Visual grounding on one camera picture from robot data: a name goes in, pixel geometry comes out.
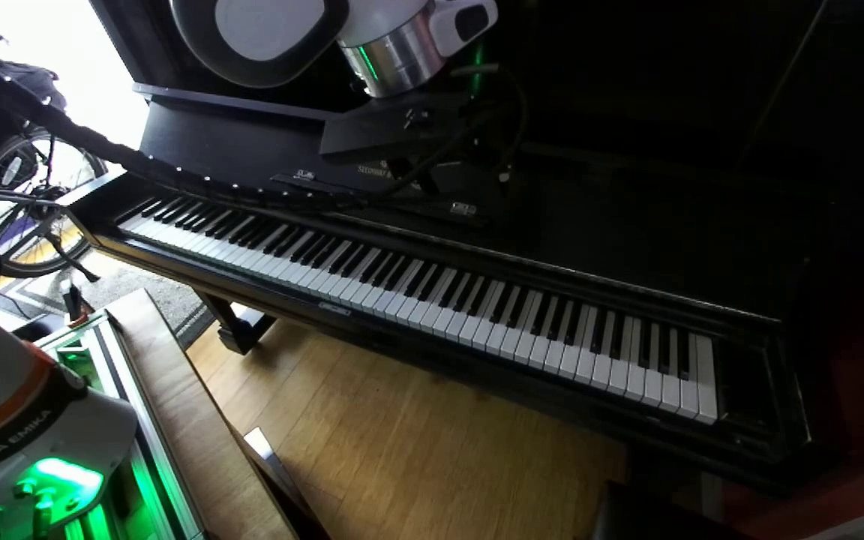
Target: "wooden floor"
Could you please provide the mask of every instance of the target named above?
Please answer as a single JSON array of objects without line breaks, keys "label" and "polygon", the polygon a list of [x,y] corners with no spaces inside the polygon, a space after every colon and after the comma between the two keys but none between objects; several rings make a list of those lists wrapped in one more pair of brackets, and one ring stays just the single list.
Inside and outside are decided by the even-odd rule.
[{"label": "wooden floor", "polygon": [[279,320],[245,358],[189,358],[261,430],[335,537],[587,537],[623,446],[530,408]]}]

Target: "upright piano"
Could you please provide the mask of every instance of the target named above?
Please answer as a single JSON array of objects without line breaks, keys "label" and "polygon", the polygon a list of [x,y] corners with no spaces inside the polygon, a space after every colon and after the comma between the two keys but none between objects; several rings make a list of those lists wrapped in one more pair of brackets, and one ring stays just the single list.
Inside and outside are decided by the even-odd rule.
[{"label": "upright piano", "polygon": [[481,55],[530,98],[513,179],[448,162],[458,199],[355,210],[265,204],[391,187],[320,155],[361,104],[335,55],[242,89],[165,3],[92,7],[149,98],[142,153],[226,179],[95,179],[72,213],[99,248],[729,481],[816,475],[806,335],[864,173],[864,7],[501,3]]}]

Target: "piano keyboard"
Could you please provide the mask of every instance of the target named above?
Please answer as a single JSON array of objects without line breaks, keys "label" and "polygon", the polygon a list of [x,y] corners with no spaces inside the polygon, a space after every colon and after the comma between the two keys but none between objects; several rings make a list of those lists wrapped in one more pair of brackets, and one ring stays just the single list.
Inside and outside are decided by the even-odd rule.
[{"label": "piano keyboard", "polygon": [[715,424],[707,335],[189,199],[149,199],[120,231],[316,295],[617,399]]}]

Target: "piano leg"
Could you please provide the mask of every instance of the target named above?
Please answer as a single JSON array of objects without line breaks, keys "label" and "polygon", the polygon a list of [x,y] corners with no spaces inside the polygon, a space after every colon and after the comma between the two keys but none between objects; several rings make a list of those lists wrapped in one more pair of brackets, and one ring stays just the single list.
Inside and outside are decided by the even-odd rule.
[{"label": "piano leg", "polygon": [[211,314],[220,320],[220,339],[228,350],[245,353],[265,330],[272,326],[272,314],[261,314],[258,320],[242,320],[228,300],[195,290]]}]

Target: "green led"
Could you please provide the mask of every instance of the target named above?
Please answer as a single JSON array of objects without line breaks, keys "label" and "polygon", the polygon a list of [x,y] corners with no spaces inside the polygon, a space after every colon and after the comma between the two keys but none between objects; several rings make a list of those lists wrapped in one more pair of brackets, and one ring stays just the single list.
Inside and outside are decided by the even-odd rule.
[{"label": "green led", "polygon": [[379,82],[379,70],[376,70],[369,52],[367,52],[367,47],[358,47],[355,55],[358,55],[358,56],[363,61],[363,65],[369,70],[369,77]]},{"label": "green led", "polygon": [[46,528],[78,517],[95,500],[103,475],[67,458],[39,458],[17,481],[17,499],[37,499],[37,514]]},{"label": "green led", "polygon": [[[485,62],[485,47],[476,46],[473,47],[473,56],[472,56],[472,65],[481,70]],[[482,73],[472,74],[472,97],[481,97],[482,93]]]}]

